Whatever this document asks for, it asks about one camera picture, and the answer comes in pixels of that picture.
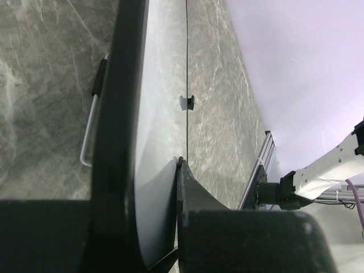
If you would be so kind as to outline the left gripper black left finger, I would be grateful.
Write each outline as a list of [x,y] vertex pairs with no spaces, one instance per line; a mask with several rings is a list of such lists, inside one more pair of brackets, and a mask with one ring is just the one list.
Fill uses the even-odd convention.
[[88,201],[2,200],[1,272],[169,272],[177,249],[146,267],[120,241],[98,242]]

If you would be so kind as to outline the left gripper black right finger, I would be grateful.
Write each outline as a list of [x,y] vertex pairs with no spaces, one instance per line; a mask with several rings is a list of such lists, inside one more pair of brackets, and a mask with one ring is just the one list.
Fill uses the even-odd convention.
[[231,210],[179,159],[180,272],[336,272],[315,219],[303,212]]

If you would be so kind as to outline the white whiteboard black frame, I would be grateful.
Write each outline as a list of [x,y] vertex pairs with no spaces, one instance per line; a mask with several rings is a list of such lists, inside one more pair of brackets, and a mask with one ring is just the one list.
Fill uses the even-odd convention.
[[89,272],[166,272],[187,154],[185,1],[120,1],[93,150]]

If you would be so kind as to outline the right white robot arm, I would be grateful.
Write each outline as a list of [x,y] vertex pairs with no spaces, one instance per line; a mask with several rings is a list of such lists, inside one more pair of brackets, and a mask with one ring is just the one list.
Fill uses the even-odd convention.
[[278,183],[259,181],[254,186],[258,205],[298,210],[310,205],[334,185],[363,172],[363,122],[334,149],[310,165],[291,171]]

